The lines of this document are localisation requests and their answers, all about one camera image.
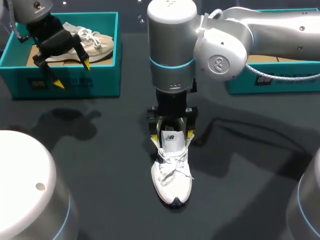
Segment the new balance logo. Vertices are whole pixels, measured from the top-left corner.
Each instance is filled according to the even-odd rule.
[[[175,136],[174,135],[167,135],[165,140],[174,140]]]

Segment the shoe toe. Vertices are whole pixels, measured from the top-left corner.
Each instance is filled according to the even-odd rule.
[[[192,181],[186,177],[169,179],[167,184],[154,180],[154,186],[160,198],[168,205],[180,207],[189,198]]]

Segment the robotic arm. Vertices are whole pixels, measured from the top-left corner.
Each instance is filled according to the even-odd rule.
[[[148,111],[149,129],[156,118],[187,118],[193,131],[197,108],[187,108],[187,93],[196,92],[195,64],[217,81],[238,76],[249,55],[320,60],[320,14],[317,11],[260,12],[243,7],[198,15],[192,0],[153,0],[147,9],[150,68],[157,107]]]
[[[64,89],[46,62],[51,56],[65,54],[74,48],[83,66],[90,69],[89,56],[81,45],[80,37],[77,34],[71,35],[59,19],[50,14],[53,7],[51,0],[4,0],[4,5],[9,10],[11,27],[19,41],[23,43],[33,38],[39,48],[33,61],[54,85]],[[26,25],[28,36],[20,35],[16,22]]]

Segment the shoe tongue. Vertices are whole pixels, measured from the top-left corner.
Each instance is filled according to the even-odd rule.
[[[168,153],[181,151],[186,146],[183,131],[162,131],[161,142],[163,150]]]
[[[72,24],[70,24],[68,22],[65,22],[63,24],[63,27],[64,27],[65,30],[69,31],[72,34],[77,34],[79,32],[79,30],[80,30],[78,27],[73,26]]]

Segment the white sneaker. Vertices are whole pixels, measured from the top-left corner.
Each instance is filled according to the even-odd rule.
[[[158,160],[151,168],[153,185],[159,197],[173,207],[180,207],[188,200],[193,179],[188,164],[188,147],[194,135],[186,139],[182,131],[183,120],[179,119],[179,122],[182,127],[178,131],[160,132],[161,141],[151,138],[158,149]]]
[[[89,55],[89,62],[96,63],[112,57],[114,50],[114,41],[111,36],[102,35],[97,31],[84,28],[82,26],[73,26],[68,22],[63,24],[64,29],[71,34],[78,34],[81,39],[81,45]],[[46,62],[81,62],[76,50],[73,48],[68,53],[60,56],[52,56],[46,59]]]

